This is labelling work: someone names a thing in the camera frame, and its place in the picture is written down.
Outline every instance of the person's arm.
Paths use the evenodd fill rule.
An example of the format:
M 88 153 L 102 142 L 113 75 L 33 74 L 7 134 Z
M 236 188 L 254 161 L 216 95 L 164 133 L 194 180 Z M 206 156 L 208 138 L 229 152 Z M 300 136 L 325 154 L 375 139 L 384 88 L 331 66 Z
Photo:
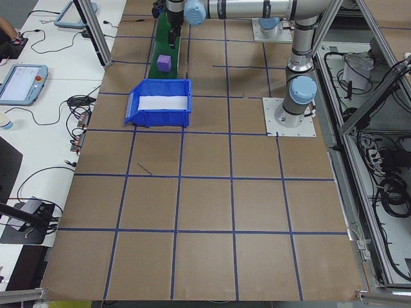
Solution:
M 0 17 L 0 29 L 2 29 L 10 37 L 10 40 L 17 37 L 17 32 L 14 27 L 2 17 Z

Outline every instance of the robotic arm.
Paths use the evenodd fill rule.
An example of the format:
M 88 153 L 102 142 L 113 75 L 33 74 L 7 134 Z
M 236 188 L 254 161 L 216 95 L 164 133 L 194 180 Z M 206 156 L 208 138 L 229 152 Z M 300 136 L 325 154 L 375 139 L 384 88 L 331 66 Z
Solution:
M 168 40 L 171 47 L 180 36 L 186 20 L 191 25 L 202 24 L 206 19 L 251 18 L 268 19 L 286 17 L 295 21 L 292 54 L 286 66 L 287 97 L 281 109 L 276 110 L 277 122 L 286 127 L 296 127 L 304 117 L 306 107 L 317 93 L 317 85 L 309 77 L 313 69 L 313 36 L 317 19 L 333 0 L 158 0 L 155 10 L 167 13 L 171 25 Z

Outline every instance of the white paper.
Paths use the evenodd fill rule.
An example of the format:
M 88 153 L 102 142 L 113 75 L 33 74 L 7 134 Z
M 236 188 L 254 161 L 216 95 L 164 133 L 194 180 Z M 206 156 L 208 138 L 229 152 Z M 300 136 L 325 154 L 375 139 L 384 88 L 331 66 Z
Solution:
M 186 110 L 187 96 L 140 96 L 138 110 Z
M 0 99 L 4 101 L 24 101 L 39 71 L 40 67 L 17 66 Z

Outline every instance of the blue plastic bin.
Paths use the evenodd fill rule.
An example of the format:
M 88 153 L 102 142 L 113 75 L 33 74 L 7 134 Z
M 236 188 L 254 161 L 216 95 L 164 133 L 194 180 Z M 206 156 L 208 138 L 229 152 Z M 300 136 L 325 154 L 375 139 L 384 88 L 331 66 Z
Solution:
M 141 96 L 186 96 L 187 109 L 138 110 Z M 188 127 L 191 113 L 191 80 L 144 79 L 128 95 L 125 123 L 136 126 Z

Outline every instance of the screen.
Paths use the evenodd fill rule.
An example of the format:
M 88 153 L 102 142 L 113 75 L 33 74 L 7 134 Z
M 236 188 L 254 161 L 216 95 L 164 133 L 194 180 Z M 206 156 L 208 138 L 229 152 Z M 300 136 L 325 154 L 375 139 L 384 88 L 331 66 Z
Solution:
M 0 202 L 6 203 L 9 199 L 22 158 L 19 151 L 0 137 Z
M 67 24 L 78 24 L 80 21 L 82 21 L 82 19 L 73 2 L 70 3 L 69 8 L 64 12 L 62 18 L 59 20 L 59 22 L 64 22 Z
M 0 96 L 4 101 L 24 101 L 40 67 L 16 66 Z

